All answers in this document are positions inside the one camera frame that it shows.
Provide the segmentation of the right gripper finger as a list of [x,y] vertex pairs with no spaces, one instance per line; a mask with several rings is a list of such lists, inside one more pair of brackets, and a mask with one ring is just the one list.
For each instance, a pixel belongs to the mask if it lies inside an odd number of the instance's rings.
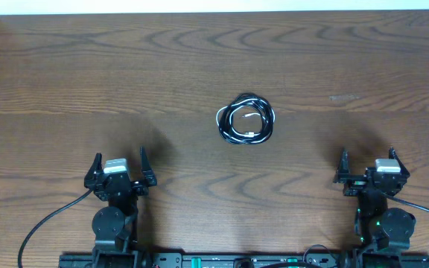
[[408,169],[406,169],[406,167],[404,166],[404,164],[402,163],[402,161],[398,157],[398,154],[395,151],[394,147],[391,147],[389,149],[388,156],[389,156],[389,159],[394,159],[394,160],[396,160],[398,162],[398,166],[400,167],[400,174],[402,176],[405,176],[405,177],[409,177],[410,176],[410,172],[408,171]]
[[364,175],[352,175],[349,167],[349,154],[346,149],[343,149],[340,154],[339,165],[337,166],[334,175],[334,183],[351,183],[351,184],[365,184],[366,180]]

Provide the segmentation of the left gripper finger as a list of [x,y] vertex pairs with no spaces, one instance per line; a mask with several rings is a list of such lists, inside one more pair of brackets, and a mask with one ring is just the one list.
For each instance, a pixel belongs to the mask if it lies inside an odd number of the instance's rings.
[[140,158],[141,158],[141,169],[142,174],[147,182],[148,187],[157,186],[157,178],[153,172],[150,162],[148,160],[146,150],[144,147],[140,147]]
[[102,168],[102,154],[96,153],[93,163],[86,175],[84,176],[84,187],[87,189],[94,189],[97,183],[98,176],[103,171]]

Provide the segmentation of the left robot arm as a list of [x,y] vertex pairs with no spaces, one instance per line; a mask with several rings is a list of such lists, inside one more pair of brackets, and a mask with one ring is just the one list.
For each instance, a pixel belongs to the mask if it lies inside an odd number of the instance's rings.
[[137,246],[137,200],[147,196],[149,188],[157,185],[147,154],[140,148],[143,179],[133,181],[126,159],[102,162],[97,153],[84,177],[84,187],[89,189],[107,206],[92,219],[95,246],[92,250],[91,268],[127,267],[149,268],[153,257]]

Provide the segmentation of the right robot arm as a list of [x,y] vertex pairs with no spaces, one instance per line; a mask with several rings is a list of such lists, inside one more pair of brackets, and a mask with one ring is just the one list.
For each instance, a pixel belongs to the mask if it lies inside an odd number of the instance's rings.
[[361,245],[343,252],[339,267],[401,266],[401,253],[410,248],[416,218],[401,208],[390,208],[387,199],[399,193],[409,177],[393,148],[362,175],[351,173],[349,154],[342,151],[334,182],[343,185],[344,196],[357,199],[355,234]]

